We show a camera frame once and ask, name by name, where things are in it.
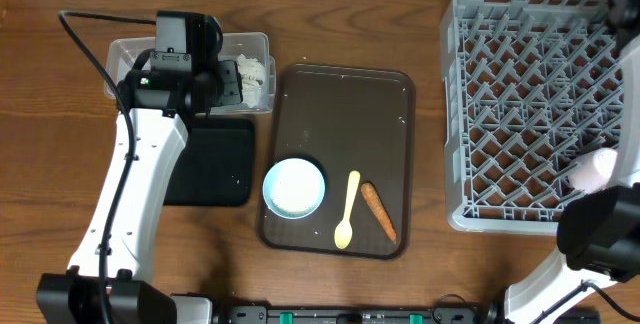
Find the white cup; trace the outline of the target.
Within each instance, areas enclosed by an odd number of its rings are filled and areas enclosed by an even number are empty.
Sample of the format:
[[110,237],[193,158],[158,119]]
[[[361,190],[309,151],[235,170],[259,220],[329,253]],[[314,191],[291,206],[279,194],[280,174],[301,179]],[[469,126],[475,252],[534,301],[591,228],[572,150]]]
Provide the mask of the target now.
[[567,175],[569,183],[585,194],[604,189],[613,173],[617,156],[615,149],[599,148],[573,159],[571,164],[574,168]]

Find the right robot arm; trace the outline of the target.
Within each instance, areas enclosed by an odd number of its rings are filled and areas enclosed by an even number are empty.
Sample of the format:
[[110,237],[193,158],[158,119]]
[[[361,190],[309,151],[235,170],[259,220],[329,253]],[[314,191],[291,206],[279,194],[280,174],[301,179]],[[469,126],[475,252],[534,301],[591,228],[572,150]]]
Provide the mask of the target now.
[[492,303],[488,323],[553,323],[592,293],[636,322],[605,290],[639,274],[639,0],[608,0],[624,79],[621,136],[609,179],[570,202],[556,248]]

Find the small bowl of rice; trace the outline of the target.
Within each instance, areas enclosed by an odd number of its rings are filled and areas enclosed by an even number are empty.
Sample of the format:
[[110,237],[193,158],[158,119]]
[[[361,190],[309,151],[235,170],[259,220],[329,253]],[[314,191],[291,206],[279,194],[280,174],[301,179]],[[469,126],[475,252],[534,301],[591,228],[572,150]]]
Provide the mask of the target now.
[[277,216],[297,220],[315,212],[326,192],[320,169],[302,158],[288,158],[274,164],[262,183],[267,208]]

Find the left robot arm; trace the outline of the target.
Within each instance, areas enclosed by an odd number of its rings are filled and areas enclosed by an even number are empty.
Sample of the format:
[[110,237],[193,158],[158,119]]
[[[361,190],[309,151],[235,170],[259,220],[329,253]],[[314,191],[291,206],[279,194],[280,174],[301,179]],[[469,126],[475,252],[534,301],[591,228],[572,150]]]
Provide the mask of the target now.
[[211,15],[158,12],[154,47],[115,82],[69,25],[73,15],[59,20],[116,101],[116,139],[90,225],[65,273],[41,276],[38,308],[48,323],[219,323],[212,299],[151,282],[166,191],[193,122],[242,98],[236,64],[219,59],[221,26]]

